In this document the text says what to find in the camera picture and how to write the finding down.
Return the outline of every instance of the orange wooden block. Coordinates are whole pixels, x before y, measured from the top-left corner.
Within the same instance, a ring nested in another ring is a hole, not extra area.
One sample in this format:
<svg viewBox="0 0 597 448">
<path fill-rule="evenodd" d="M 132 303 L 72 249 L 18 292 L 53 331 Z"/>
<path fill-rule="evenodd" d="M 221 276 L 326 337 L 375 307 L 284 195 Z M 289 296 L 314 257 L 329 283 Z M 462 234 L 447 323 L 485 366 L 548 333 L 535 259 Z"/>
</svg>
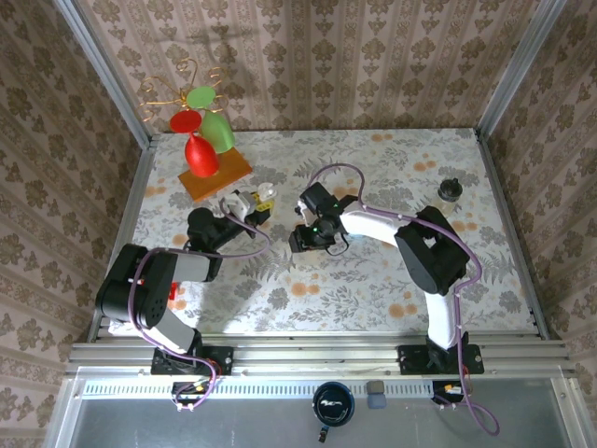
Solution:
<svg viewBox="0 0 597 448">
<path fill-rule="evenodd" d="M 232 182 L 253 172 L 253 168 L 247 163 L 243 155 L 236 150 L 236 147 L 218 154 L 218 158 L 220 160 L 220 169 L 214 175 L 196 177 L 189 170 L 178 176 L 193 201 L 202 201 Z"/>
</svg>

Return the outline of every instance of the floral tablecloth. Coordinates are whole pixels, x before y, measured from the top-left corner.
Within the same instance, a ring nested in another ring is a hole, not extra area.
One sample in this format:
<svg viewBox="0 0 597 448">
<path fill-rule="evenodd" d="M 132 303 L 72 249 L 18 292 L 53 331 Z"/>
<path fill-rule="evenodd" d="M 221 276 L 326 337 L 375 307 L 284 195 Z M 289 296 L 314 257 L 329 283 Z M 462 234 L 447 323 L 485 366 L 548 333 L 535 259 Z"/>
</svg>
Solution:
<svg viewBox="0 0 597 448">
<path fill-rule="evenodd" d="M 236 138 L 253 173 L 193 203 L 177 178 L 187 169 L 187 138 L 162 135 L 138 217 L 134 243 L 182 247 L 193 207 L 216 211 L 223 194 L 255 190 L 262 182 L 278 190 L 273 215 L 263 226 L 273 240 L 271 250 L 255 259 L 225 260 L 213 283 L 185 282 L 170 301 L 189 325 L 233 333 L 426 330 L 423 292 L 411 283 L 396 248 L 350 238 L 349 250 L 338 257 L 290 252 L 299 194 L 316 170 L 344 161 L 365 172 L 366 203 L 412 214 L 430 204 L 441 180 L 457 177 L 464 193 L 449 221 L 484 268 L 482 281 L 464 290 L 466 328 L 535 332 L 472 130 L 250 132 Z M 328 172 L 321 182 L 338 198 L 356 194 L 359 186 L 349 170 Z M 243 234 L 220 252 L 247 253 L 263 243 Z M 118 332 L 118 325 L 111 329 Z"/>
</svg>

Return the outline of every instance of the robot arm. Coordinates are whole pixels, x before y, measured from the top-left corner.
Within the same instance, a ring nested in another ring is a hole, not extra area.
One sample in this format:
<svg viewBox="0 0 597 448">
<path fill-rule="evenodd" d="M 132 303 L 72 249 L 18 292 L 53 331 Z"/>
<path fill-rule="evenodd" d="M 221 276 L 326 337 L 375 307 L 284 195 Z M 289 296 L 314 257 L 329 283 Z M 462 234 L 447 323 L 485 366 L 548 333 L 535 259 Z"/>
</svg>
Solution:
<svg viewBox="0 0 597 448">
<path fill-rule="evenodd" d="M 274 196 L 272 185 L 264 184 L 256 193 L 234 191 L 225 198 L 224 203 L 237 219 L 254 228 L 270 217 Z M 205 257 L 200 253 L 218 254 L 217 250 L 222 245 L 243 231 L 251 238 L 255 238 L 256 234 L 227 217 L 214 217 L 211 210 L 204 207 L 193 210 L 187 222 L 187 245 L 193 253 L 169 249 L 160 251 L 149 259 L 134 291 L 133 316 L 146 336 L 172 352 L 216 357 L 213 349 L 217 347 L 203 347 L 201 334 L 185 325 L 168 309 L 172 284 L 213 281 L 219 272 L 222 258 Z M 120 322 L 130 321 L 128 302 L 131 281 L 140 260 L 146 254 L 146 247 L 122 247 L 96 296 L 96 308 L 103 315 Z M 232 353 L 231 347 L 224 348 L 228 350 L 227 354 Z M 211 350 L 210 356 L 206 355 L 206 350 Z"/>
<path fill-rule="evenodd" d="M 469 260 L 457 244 L 419 224 L 401 226 L 397 218 L 372 214 L 355 196 L 337 200 L 319 183 L 300 195 L 297 211 L 303 215 L 305 225 L 297 226 L 290 236 L 293 252 L 329 249 L 336 243 L 337 234 L 368 236 L 397 247 L 412 281 L 424 291 L 429 314 L 428 339 L 444 351 L 456 345 L 451 287 L 466 274 Z M 434 207 L 425 207 L 417 216 L 455 234 Z"/>
</svg>

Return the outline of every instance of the black mounting bracket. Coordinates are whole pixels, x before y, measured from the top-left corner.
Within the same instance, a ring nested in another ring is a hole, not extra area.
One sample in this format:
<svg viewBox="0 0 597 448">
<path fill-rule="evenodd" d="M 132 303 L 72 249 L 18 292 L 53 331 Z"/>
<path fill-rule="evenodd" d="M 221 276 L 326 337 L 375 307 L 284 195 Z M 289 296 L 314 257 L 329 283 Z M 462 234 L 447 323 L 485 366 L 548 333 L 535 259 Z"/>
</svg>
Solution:
<svg viewBox="0 0 597 448">
<path fill-rule="evenodd" d="M 211 359 L 217 364 L 215 370 L 220 376 L 232 375 L 232 365 L 234 364 L 234 348 L 232 347 L 202 345 L 201 334 L 196 331 L 193 344 L 187 353 L 192 357 Z M 201 362 L 173 357 L 156 348 L 151 360 L 151 374 L 209 376 L 210 370 Z"/>
<path fill-rule="evenodd" d="M 445 350 L 426 338 L 425 345 L 399 345 L 398 363 L 402 375 L 458 374 L 457 347 Z M 485 372 L 483 358 L 478 345 L 468 343 L 468 332 L 462 339 L 463 364 L 469 373 Z"/>
</svg>

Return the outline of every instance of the wall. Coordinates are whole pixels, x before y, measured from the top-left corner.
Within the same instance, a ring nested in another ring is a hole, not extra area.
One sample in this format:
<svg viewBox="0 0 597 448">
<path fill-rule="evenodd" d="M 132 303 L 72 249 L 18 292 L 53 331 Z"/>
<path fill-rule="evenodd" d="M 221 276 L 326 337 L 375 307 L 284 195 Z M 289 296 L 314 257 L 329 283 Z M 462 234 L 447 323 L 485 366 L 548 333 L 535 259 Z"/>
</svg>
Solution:
<svg viewBox="0 0 597 448">
<path fill-rule="evenodd" d="M 135 105 L 227 67 L 233 128 L 473 127 L 537 0 L 79 0 Z M 158 108 L 153 133 L 175 111 Z"/>
<path fill-rule="evenodd" d="M 0 2 L 0 446 L 38 446 L 139 148 L 51 2 Z"/>
<path fill-rule="evenodd" d="M 597 2 L 569 0 L 491 138 L 551 328 L 597 422 Z"/>
</svg>

